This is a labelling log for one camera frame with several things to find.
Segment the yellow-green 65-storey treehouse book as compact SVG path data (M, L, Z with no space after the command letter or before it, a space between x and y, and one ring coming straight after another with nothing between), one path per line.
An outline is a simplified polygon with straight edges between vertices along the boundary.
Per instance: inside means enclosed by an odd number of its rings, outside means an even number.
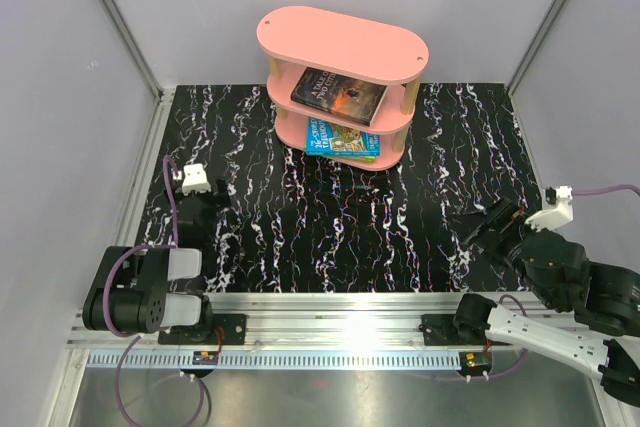
M337 159L339 161L347 160L352 162L374 163L377 160L377 156L369 155L338 155L329 154L330 158Z

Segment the blue 26-storey treehouse book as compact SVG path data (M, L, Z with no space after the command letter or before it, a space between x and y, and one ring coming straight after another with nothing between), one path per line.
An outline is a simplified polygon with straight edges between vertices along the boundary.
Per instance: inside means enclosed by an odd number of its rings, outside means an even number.
M380 137L324 120L308 120L306 152L311 155L377 157Z

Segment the dark tale of two cities book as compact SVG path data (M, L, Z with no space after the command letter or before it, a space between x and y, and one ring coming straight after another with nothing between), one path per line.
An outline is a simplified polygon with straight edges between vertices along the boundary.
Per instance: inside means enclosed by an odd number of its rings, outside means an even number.
M334 117L370 126L387 87L307 67L291 93L291 100Z

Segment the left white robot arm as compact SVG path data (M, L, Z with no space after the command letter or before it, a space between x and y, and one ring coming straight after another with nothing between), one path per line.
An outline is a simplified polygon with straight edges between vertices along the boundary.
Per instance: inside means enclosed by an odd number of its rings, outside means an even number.
M170 284L204 276L213 244L207 236L230 205L228 185L218 179L213 191L178 189L174 195L178 245L107 247L82 307L85 328L128 337L180 327L194 344L213 337L215 320L205 313L204 295L172 292Z

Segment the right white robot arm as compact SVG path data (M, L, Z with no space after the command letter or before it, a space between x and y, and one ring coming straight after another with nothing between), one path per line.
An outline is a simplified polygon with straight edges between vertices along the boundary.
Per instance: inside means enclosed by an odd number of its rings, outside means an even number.
M585 333L517 314L480 294L466 294L453 317L465 344L492 341L535 352L599 382L611 397L639 404L639 275L591 261L585 248L500 200L465 239L511 268L549 310L570 313Z

